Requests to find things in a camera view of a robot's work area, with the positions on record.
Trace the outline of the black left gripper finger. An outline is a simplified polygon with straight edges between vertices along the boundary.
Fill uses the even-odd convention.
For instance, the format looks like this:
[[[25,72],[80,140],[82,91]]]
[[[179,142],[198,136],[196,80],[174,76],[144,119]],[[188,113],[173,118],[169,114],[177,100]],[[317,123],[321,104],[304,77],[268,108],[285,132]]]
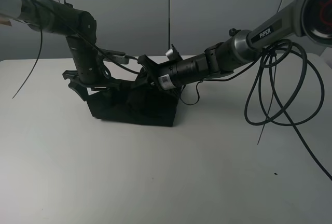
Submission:
[[[70,82],[69,84],[68,84],[68,87],[70,88],[70,89],[72,89],[75,93],[77,93],[77,95],[85,102],[87,99],[88,99],[88,97],[89,97],[89,94],[88,94],[88,90],[85,88],[85,87],[83,87],[83,86],[81,86],[81,85],[79,85],[79,84],[77,84],[77,83],[75,83],[75,82]]]

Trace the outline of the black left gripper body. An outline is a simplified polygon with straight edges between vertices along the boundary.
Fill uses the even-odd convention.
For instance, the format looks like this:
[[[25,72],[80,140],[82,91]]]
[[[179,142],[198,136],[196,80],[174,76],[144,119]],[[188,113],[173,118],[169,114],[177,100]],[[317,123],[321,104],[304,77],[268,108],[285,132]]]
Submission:
[[[62,74],[65,80],[69,80],[70,88],[79,90],[100,91],[109,88],[119,89],[120,80],[106,77],[98,66],[78,66],[75,71],[66,70]]]

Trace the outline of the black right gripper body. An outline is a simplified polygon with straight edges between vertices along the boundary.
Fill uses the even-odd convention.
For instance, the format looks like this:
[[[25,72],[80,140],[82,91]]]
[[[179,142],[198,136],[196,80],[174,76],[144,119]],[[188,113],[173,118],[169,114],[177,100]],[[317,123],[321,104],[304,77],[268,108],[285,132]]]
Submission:
[[[158,79],[161,66],[151,60],[147,55],[139,56],[137,63],[143,68],[135,81],[131,83],[131,89],[153,89],[165,92]]]

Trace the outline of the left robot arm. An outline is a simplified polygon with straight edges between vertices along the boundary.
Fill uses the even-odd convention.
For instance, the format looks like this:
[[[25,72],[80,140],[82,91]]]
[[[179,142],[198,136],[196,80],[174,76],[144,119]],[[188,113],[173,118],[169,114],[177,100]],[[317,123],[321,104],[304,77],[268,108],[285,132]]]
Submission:
[[[103,61],[116,63],[118,52],[96,46],[96,20],[90,13],[54,0],[1,0],[1,16],[23,21],[40,33],[65,37],[76,69],[65,71],[63,78],[83,101],[89,89],[101,97],[118,97],[121,81],[111,76]]]

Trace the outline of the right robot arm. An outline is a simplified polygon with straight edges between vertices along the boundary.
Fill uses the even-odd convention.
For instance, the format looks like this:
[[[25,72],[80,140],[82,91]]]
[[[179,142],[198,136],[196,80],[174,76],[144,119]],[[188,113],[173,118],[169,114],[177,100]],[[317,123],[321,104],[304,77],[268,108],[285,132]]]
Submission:
[[[249,30],[231,30],[230,38],[204,53],[182,59],[172,47],[169,60],[157,64],[146,55],[138,58],[144,70],[135,87],[171,90],[196,81],[219,78],[256,60],[263,48],[289,35],[306,36],[315,44],[331,47],[331,0],[294,0],[262,25]]]

